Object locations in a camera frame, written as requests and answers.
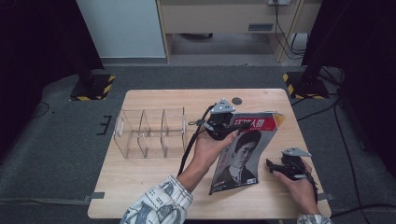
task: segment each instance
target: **tabletop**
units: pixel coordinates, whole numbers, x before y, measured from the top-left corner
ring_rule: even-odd
[[[233,105],[238,97],[242,104]],[[122,108],[166,109],[184,107],[186,121],[196,121],[205,110],[226,99],[235,106],[236,112],[276,111],[285,120],[260,157],[259,184],[239,189],[230,189],[209,195],[210,184],[216,164],[211,167],[201,183],[192,193],[194,200],[188,210],[188,219],[270,219],[297,218],[299,211],[287,189],[272,176],[265,165],[265,159],[280,164],[281,150],[298,147],[308,151],[289,97],[281,89],[220,89],[220,90],[133,90],[126,93]],[[187,126],[190,140],[196,126]],[[311,158],[304,158],[313,168],[318,193],[320,185]],[[162,183],[169,175],[177,175],[181,158],[154,158],[126,160],[112,139],[94,192],[103,192],[101,199],[92,199],[88,215],[91,218],[121,218],[126,209],[149,188]],[[326,200],[318,202],[318,208],[325,216],[331,215]]]

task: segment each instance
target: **acrylic divider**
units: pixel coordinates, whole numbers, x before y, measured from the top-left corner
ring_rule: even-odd
[[[186,137],[184,107],[122,109],[113,134],[125,159],[181,158]]]

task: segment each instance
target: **patterned sleeve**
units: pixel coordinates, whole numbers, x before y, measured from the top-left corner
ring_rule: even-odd
[[[298,224],[332,224],[332,221],[323,215],[301,215]]]
[[[183,223],[192,195],[170,175],[160,186],[149,189],[132,204],[120,221],[130,223]]]

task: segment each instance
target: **magazine cover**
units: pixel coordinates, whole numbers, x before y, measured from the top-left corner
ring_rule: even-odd
[[[209,194],[258,184],[260,155],[283,120],[276,112],[235,113],[230,124],[251,121],[251,125],[220,153]]]

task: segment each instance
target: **power strip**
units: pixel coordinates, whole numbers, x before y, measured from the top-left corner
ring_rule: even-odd
[[[268,0],[269,6],[274,6],[276,3],[279,6],[287,6],[290,5],[290,0]]]

